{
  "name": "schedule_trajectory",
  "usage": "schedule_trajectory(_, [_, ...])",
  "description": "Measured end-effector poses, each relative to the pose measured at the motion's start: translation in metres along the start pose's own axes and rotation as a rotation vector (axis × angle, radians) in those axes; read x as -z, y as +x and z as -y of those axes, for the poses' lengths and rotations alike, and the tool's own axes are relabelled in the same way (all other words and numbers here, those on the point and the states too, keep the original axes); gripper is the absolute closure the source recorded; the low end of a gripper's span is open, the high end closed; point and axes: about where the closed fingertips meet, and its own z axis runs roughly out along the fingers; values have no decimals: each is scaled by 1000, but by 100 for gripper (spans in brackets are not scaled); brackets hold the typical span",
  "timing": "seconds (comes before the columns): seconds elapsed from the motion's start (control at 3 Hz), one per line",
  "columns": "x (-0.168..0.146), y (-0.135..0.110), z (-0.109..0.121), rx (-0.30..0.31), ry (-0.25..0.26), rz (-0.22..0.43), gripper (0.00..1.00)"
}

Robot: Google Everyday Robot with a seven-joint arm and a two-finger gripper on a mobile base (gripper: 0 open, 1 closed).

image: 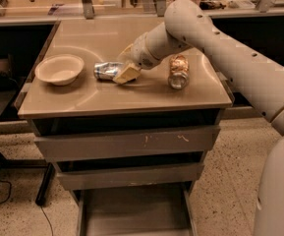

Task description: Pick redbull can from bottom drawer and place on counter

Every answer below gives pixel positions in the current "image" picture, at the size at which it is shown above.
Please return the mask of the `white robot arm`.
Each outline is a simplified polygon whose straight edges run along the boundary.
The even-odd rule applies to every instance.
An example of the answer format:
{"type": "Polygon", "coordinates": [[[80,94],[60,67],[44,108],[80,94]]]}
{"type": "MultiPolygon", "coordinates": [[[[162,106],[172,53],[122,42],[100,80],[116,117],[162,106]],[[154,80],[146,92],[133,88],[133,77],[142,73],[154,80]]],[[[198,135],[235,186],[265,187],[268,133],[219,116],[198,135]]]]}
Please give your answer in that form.
{"type": "Polygon", "coordinates": [[[201,51],[281,135],[261,174],[254,236],[284,236],[284,67],[218,29],[190,0],[176,0],[164,22],[142,34],[120,55],[124,68],[114,82],[124,84],[171,55],[201,51]]]}

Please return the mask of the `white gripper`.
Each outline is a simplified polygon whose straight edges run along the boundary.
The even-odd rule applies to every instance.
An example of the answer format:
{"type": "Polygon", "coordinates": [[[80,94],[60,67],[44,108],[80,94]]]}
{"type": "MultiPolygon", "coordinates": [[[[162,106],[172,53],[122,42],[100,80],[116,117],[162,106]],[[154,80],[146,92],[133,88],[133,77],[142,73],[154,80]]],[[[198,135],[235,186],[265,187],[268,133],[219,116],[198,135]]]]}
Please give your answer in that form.
{"type": "Polygon", "coordinates": [[[150,32],[139,36],[133,45],[128,45],[118,55],[113,81],[119,85],[125,84],[136,79],[141,74],[141,69],[150,70],[159,65],[157,51],[157,40],[150,32]]]}

